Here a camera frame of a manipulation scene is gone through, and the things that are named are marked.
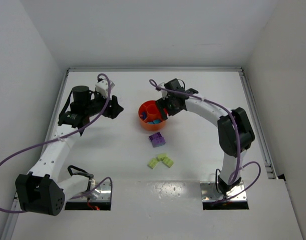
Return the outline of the blue arch lego piece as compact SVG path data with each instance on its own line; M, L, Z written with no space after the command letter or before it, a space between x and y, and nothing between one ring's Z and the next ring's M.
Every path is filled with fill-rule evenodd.
M146 113L145 113L145 112L142 112L142 113L140 114L140 118L141 118L142 120L145 120L145 119L147 118Z

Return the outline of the yellow-green lego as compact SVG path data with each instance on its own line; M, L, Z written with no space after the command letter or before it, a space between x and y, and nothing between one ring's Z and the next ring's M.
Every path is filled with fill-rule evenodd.
M150 169L154 169L157 164L159 163L158 159L156 158L152 158L150 159L150 161L148 162L147 166L150 168Z
M166 153L160 153L157 155L157 160L160 162L163 161L166 157L167 157Z
M165 157L162 162L168 167L171 168L174 164L173 160L170 158Z

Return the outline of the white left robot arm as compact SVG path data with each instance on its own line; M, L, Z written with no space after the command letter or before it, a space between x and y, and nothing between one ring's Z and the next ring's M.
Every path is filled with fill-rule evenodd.
M30 171L15 181L23 211L57 216L68 200L90 196L96 189L93 174L73 165L68 166L68 179L58 179L69 152L89 126L90 117L115 119L123 111L111 94L112 88L98 84L94 91L84 85L72 88L59 114L53 142L47 144Z

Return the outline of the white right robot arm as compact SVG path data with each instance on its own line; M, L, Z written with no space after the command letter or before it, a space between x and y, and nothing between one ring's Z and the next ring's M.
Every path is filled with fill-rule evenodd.
M255 140L246 111L241 107L229 110L207 100L199 96L197 90L186 89L185 84L177 78L159 85L152 79L149 83L162 94L155 105L163 120L181 111L188 111L204 118L217 128L219 145L224 157L216 183L218 191L226 195L241 182L243 158Z

